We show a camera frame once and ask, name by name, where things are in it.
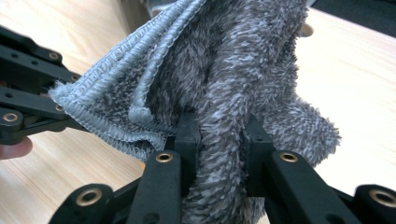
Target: microfiber cloth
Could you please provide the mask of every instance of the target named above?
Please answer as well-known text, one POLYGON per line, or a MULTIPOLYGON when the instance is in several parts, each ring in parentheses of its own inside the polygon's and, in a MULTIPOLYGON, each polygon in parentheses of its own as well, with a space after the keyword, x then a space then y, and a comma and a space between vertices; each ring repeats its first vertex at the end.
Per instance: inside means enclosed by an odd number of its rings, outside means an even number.
POLYGON ((336 128, 295 93, 303 0, 179 0, 115 46, 74 84, 50 92, 114 148, 145 161, 193 111, 203 149, 183 223, 256 223, 241 132, 253 114, 277 149, 313 166, 334 153, 336 128))

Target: table surface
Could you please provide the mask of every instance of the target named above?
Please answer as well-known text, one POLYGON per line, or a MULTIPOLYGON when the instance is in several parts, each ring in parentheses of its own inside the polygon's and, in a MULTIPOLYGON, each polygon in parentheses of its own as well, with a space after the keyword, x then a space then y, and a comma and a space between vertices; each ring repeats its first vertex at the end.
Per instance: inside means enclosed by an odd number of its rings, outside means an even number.
MULTIPOLYGON (((0 1, 1 25, 61 52, 79 74, 144 14, 131 1, 0 1)), ((317 172, 348 194, 362 184, 396 189, 396 39, 314 9, 307 24, 314 33, 298 40, 297 92, 343 137, 317 172)), ((90 133, 67 129, 31 138, 31 154, 0 161, 0 223, 48 222, 73 190, 90 183, 116 190, 142 174, 137 160, 90 133)))

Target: fuzzy gray fabric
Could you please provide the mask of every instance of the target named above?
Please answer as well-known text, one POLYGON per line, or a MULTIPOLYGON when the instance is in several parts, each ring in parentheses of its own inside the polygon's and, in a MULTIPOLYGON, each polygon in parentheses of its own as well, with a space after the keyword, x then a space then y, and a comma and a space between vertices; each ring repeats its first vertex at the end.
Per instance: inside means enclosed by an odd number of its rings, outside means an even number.
POLYGON ((183 223, 256 223, 240 133, 249 114, 277 149, 316 165, 338 131, 295 93, 295 39, 304 0, 179 0, 128 36, 78 82, 50 92, 66 113, 111 146, 145 161, 186 110, 204 148, 183 199, 183 223))

